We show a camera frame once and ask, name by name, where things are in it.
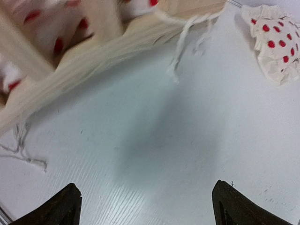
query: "cream fabric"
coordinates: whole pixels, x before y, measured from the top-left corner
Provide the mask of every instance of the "cream fabric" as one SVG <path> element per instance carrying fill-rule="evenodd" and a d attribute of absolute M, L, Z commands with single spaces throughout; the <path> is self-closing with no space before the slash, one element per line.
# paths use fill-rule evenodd
<path fill-rule="evenodd" d="M 300 74 L 300 24 L 279 6 L 249 7 L 244 5 L 242 17 L 256 38 L 258 63 L 263 73 L 281 85 L 296 80 Z"/>
<path fill-rule="evenodd" d="M 92 35 L 81 0 L 0 0 L 16 23 L 31 34 L 44 54 L 55 58 Z M 124 20 L 153 10 L 156 0 L 122 0 Z M 24 74 L 1 54 L 0 91 L 8 93 Z"/>

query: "polka dot fabric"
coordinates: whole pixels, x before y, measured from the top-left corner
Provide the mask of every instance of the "polka dot fabric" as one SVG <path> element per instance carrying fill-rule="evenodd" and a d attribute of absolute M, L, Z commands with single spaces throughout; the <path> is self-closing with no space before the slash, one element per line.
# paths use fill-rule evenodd
<path fill-rule="evenodd" d="M 90 37 L 93 31 L 81 0 L 0 0 L 17 23 L 49 57 L 61 55 L 66 48 Z M 124 20 L 152 11 L 158 0 L 121 0 Z M 0 52 L 0 91 L 10 92 L 23 74 Z"/>
<path fill-rule="evenodd" d="M 242 7 L 242 17 L 256 38 L 255 50 L 264 74 L 281 85 L 300 74 L 300 24 L 278 6 Z"/>

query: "white fringe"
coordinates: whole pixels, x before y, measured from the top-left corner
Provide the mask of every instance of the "white fringe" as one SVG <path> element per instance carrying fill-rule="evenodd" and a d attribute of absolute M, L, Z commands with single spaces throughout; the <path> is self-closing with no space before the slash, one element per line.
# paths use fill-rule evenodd
<path fill-rule="evenodd" d="M 158 8 L 155 9 L 155 15 L 161 19 L 162 21 L 164 21 L 165 23 L 169 23 L 169 24 L 176 24 L 176 25 L 182 25 L 183 29 L 182 32 L 180 34 L 180 38 L 177 42 L 177 46 L 176 46 L 176 50 L 172 59 L 172 62 L 169 66 L 169 69 L 172 71 L 173 73 L 173 77 L 174 77 L 174 81 L 176 83 L 178 83 L 179 78 L 176 75 L 176 70 L 177 70 L 177 66 L 180 62 L 180 58 L 182 56 L 182 52 L 184 50 L 184 46 L 185 46 L 185 40 L 186 37 L 188 35 L 189 29 L 195 25 L 195 24 L 199 24 L 202 23 L 204 21 L 209 21 L 208 22 L 208 30 L 206 33 L 204 33 L 199 40 L 196 42 L 196 46 L 194 48 L 194 52 L 197 52 L 200 48 L 200 45 L 207 39 L 210 38 L 210 33 L 211 33 L 211 27 L 212 27 L 212 20 L 219 17 L 222 14 L 223 10 L 215 13 L 215 14 L 205 14 L 203 16 L 193 16 L 192 18 L 188 19 L 188 20 L 183 20 L 180 18 L 175 18 L 172 16 L 169 16 L 167 13 L 159 10 Z"/>
<path fill-rule="evenodd" d="M 12 152 L 15 155 L 11 154 L 0 154 L 0 158 L 14 158 L 17 160 L 21 160 L 23 162 L 38 166 L 39 168 L 42 168 L 44 172 L 46 172 L 47 169 L 47 162 L 41 159 L 33 158 L 29 155 L 29 153 L 25 150 L 25 138 L 28 133 L 28 125 L 26 123 L 17 124 L 13 128 L 13 134 L 16 142 L 16 149 L 12 149 L 8 146 L 5 146 L 0 143 L 0 147 L 7 151 Z"/>

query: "crumpled fabric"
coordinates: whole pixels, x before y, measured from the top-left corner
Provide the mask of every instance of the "crumpled fabric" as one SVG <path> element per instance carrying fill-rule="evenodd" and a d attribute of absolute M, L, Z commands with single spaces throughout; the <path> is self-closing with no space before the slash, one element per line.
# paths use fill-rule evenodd
<path fill-rule="evenodd" d="M 157 2 L 120 0 L 122 18 L 126 21 L 148 13 Z M 81 0 L 0 0 L 0 3 L 50 58 L 55 59 L 93 34 Z M 0 91 L 9 93 L 23 78 L 21 70 L 6 60 L 0 49 Z"/>
<path fill-rule="evenodd" d="M 275 84 L 297 80 L 300 74 L 300 23 L 279 6 L 242 6 L 242 18 L 256 38 L 258 63 Z"/>

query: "red dot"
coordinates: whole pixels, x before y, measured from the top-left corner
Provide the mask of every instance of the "red dot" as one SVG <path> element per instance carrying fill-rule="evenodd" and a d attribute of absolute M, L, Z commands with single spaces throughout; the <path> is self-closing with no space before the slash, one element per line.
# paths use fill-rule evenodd
<path fill-rule="evenodd" d="M 13 83 L 10 83 L 10 84 L 8 85 L 9 90 L 15 89 L 15 88 L 20 84 L 20 82 L 21 82 L 21 80 L 18 80 L 18 81 L 15 81 L 15 82 L 13 82 Z"/>
<path fill-rule="evenodd" d="M 28 13 L 27 16 L 25 17 L 23 24 L 26 24 L 26 23 L 28 23 L 29 21 L 32 21 L 32 20 L 38 18 L 38 17 L 41 15 L 41 12 L 42 12 L 42 11 L 39 10 L 39 9 L 36 9 L 36 10 L 31 11 L 31 12 Z"/>
<path fill-rule="evenodd" d="M 265 32 L 270 31 L 270 28 L 269 28 L 268 25 L 266 25 L 266 24 L 262 27 L 262 29 L 263 29 Z"/>
<path fill-rule="evenodd" d="M 277 26 L 274 26 L 273 28 L 274 28 L 274 30 L 276 30 L 276 32 L 278 32 L 278 33 L 280 33 L 280 32 L 281 32 L 281 30 L 279 29 L 279 27 L 277 27 Z"/>
<path fill-rule="evenodd" d="M 58 55 L 62 52 L 63 48 L 64 48 L 64 42 L 63 42 L 61 37 L 58 37 L 55 41 L 55 46 L 54 46 L 53 53 L 55 55 Z"/>
<path fill-rule="evenodd" d="M 89 27 L 89 23 L 88 23 L 88 20 L 85 18 L 83 18 L 80 23 L 78 24 L 78 29 L 82 29 L 82 30 L 85 30 L 85 29 L 88 29 Z"/>
<path fill-rule="evenodd" d="M 286 46 L 286 43 L 283 40 L 280 40 L 279 44 L 280 44 L 281 47 L 285 47 Z"/>
<path fill-rule="evenodd" d="M 155 6 L 158 4 L 158 0 L 149 0 L 150 6 Z"/>
<path fill-rule="evenodd" d="M 275 43 L 274 43 L 274 41 L 269 41 L 269 42 L 268 42 L 268 46 L 269 46 L 270 48 L 275 48 Z"/>
<path fill-rule="evenodd" d="M 288 63 L 289 57 L 286 55 L 285 57 L 283 57 L 283 61 L 284 61 L 285 63 Z"/>

